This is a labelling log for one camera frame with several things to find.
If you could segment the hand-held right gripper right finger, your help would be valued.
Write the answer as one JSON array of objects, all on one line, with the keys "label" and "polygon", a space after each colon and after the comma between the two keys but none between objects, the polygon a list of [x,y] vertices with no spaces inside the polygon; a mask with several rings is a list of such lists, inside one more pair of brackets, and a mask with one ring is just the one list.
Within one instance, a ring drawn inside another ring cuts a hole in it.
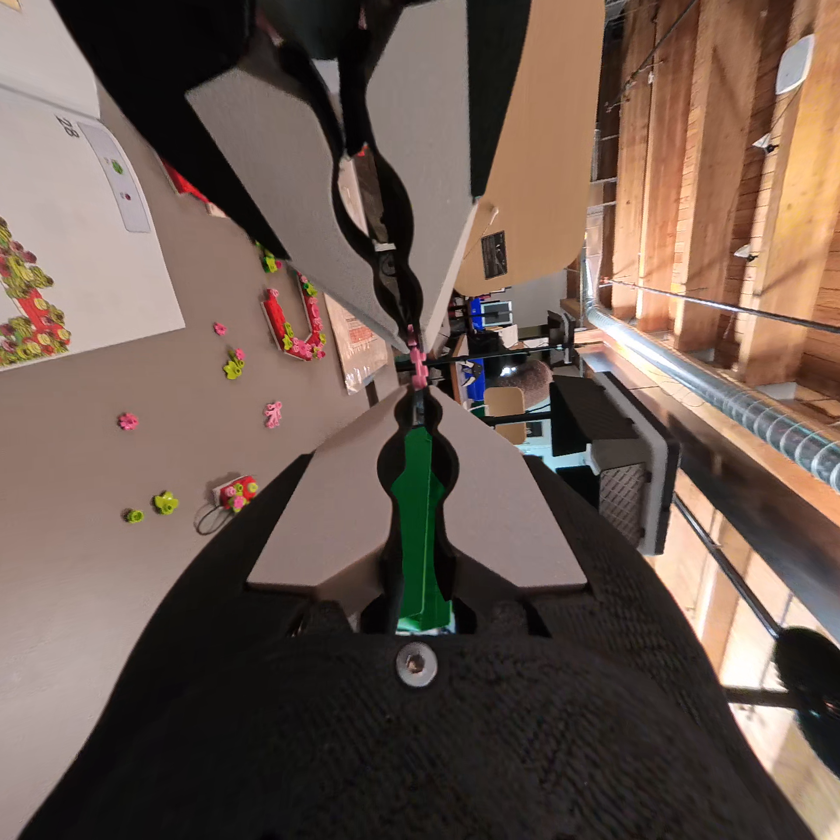
[{"label": "hand-held right gripper right finger", "polygon": [[433,396],[437,431],[457,467],[442,507],[454,597],[489,611],[526,596],[581,592],[585,573],[520,450],[446,394]]}]

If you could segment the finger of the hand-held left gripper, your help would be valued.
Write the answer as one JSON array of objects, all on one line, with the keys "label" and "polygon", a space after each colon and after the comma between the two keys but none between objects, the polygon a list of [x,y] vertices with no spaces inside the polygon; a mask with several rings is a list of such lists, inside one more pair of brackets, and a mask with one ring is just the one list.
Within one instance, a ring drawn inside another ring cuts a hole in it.
[{"label": "finger of the hand-held left gripper", "polygon": [[441,326],[474,222],[466,2],[361,2],[339,55],[346,142],[373,168],[384,244],[374,292],[406,351]]},{"label": "finger of the hand-held left gripper", "polygon": [[310,60],[250,46],[186,99],[280,241],[291,264],[374,333],[406,351],[404,319],[385,307],[375,249],[339,189],[343,136]]}]

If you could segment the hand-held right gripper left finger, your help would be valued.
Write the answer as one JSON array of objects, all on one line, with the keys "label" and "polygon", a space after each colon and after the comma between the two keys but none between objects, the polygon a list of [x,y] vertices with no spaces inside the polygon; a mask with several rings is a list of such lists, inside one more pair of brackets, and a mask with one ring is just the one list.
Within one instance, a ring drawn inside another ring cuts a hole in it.
[{"label": "hand-held right gripper left finger", "polygon": [[313,596],[361,613],[382,585],[377,560],[392,526],[392,500],[377,460],[397,433],[397,389],[321,444],[273,528],[247,583]]}]

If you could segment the pink lego flower stem piece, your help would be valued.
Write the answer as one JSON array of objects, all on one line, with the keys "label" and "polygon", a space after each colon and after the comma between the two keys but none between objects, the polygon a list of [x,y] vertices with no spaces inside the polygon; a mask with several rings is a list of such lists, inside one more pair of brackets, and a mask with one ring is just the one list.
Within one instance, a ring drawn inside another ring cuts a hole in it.
[{"label": "pink lego flower stem piece", "polygon": [[426,365],[426,353],[417,332],[412,324],[407,326],[406,343],[409,349],[409,360],[413,365],[412,385],[415,392],[421,392],[427,388],[428,368]]}]

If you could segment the red lego plate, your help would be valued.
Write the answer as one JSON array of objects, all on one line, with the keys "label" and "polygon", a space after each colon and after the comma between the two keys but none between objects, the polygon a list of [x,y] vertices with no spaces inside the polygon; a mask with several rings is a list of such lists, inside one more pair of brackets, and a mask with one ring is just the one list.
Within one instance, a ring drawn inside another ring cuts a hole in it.
[{"label": "red lego plate", "polygon": [[196,199],[204,207],[206,212],[211,214],[210,210],[208,210],[211,206],[211,202],[207,199],[207,197],[192,183],[187,181],[186,178],[184,178],[166,159],[161,157],[160,162],[163,172],[175,193],[178,196],[189,196]]}]

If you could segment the lego instruction booklet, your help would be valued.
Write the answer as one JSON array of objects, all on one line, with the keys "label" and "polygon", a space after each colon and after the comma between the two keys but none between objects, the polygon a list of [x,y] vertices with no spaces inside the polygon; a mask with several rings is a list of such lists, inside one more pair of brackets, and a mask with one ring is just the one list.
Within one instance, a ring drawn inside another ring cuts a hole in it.
[{"label": "lego instruction booklet", "polygon": [[2,371],[184,327],[89,64],[53,3],[2,2]]}]

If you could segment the green panel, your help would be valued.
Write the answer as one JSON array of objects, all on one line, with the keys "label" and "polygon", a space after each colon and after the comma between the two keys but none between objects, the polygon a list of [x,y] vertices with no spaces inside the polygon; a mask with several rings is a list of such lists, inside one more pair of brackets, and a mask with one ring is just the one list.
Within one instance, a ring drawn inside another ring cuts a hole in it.
[{"label": "green panel", "polygon": [[433,472],[433,437],[425,427],[406,436],[405,468],[392,485],[400,518],[403,595],[397,619],[401,634],[436,634],[451,624],[435,570],[436,509],[444,487]]}]

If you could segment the light wooden chair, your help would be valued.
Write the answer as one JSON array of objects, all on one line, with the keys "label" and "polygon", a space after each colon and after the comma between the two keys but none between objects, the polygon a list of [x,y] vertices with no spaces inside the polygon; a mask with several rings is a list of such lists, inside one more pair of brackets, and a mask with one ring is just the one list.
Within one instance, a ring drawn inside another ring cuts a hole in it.
[{"label": "light wooden chair", "polygon": [[[519,417],[526,412],[524,392],[517,386],[487,387],[484,394],[485,419],[499,417]],[[510,421],[493,425],[498,435],[511,445],[520,446],[527,440],[525,421]]]}]

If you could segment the light wooden table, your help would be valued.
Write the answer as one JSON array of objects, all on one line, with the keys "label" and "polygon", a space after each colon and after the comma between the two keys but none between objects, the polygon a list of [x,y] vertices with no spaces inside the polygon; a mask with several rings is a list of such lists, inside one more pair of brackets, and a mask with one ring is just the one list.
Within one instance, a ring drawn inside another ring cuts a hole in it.
[{"label": "light wooden table", "polygon": [[455,279],[467,296],[556,273],[583,245],[606,5],[531,2],[487,184]]}]

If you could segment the brown fuzzy cushion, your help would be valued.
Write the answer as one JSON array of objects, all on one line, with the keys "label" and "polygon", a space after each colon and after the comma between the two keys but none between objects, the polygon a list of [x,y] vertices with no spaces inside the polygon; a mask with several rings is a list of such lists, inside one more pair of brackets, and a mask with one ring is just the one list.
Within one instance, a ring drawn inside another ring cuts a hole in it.
[{"label": "brown fuzzy cushion", "polygon": [[521,391],[526,411],[530,411],[550,399],[552,371],[541,360],[529,360],[499,378],[499,387],[513,387]]}]

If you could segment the printed plastic bag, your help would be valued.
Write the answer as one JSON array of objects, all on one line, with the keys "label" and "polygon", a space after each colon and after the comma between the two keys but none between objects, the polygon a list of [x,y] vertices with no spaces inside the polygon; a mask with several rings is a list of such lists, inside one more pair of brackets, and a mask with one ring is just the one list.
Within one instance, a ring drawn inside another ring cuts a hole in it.
[{"label": "printed plastic bag", "polygon": [[392,357],[389,345],[330,296],[324,301],[347,393],[356,394],[372,382]]}]

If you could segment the black light stand pole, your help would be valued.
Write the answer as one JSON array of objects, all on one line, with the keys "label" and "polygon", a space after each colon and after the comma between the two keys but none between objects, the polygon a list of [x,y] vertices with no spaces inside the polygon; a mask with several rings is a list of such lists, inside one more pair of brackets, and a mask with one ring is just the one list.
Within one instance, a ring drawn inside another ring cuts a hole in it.
[{"label": "black light stand pole", "polygon": [[679,494],[674,494],[673,502],[679,514],[686,520],[689,528],[698,537],[704,548],[709,552],[710,556],[719,568],[719,571],[726,576],[738,596],[746,603],[752,614],[756,616],[763,629],[772,637],[773,640],[778,639],[781,635],[781,625],[773,618],[770,612],[761,603],[758,596],[756,596],[751,587],[749,587],[743,574],[736,569],[735,565],[722,551],[721,546],[711,537],[709,532],[701,526],[697,517],[689,510],[687,504],[682,500]]}]

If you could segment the black round stand knob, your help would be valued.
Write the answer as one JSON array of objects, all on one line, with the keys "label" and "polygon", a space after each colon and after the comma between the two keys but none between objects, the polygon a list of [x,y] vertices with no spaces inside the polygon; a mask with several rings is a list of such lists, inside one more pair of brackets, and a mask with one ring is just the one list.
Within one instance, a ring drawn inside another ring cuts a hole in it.
[{"label": "black round stand knob", "polygon": [[773,662],[782,686],[800,706],[795,717],[817,758],[839,776],[839,649],[811,629],[781,630]]}]

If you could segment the red lego keychain build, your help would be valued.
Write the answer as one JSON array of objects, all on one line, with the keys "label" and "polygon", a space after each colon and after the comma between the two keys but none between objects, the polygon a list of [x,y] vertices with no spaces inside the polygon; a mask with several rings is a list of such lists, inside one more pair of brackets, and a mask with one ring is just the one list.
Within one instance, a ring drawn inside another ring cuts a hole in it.
[{"label": "red lego keychain build", "polygon": [[200,537],[210,537],[223,529],[259,493],[252,475],[226,478],[209,491],[207,501],[196,513],[193,526]]}]

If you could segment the silver air duct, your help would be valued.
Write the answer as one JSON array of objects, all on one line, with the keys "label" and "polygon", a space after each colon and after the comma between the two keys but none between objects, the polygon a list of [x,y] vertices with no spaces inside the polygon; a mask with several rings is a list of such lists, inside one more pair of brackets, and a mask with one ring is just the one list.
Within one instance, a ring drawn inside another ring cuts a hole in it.
[{"label": "silver air duct", "polygon": [[580,262],[581,311],[587,321],[813,478],[839,491],[837,434],[615,318],[600,303],[584,248]]}]

